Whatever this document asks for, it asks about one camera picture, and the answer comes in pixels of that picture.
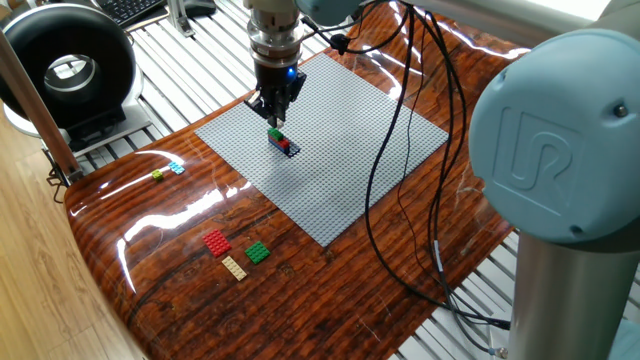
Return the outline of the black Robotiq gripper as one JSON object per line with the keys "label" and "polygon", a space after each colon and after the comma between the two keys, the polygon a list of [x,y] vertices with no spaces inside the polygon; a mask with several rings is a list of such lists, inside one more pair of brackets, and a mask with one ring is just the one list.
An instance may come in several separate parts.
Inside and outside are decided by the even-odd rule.
{"label": "black Robotiq gripper", "polygon": [[260,63],[255,64],[255,75],[256,91],[244,99],[244,104],[276,128],[277,119],[286,121],[286,111],[296,101],[307,75],[297,65],[276,68]]}

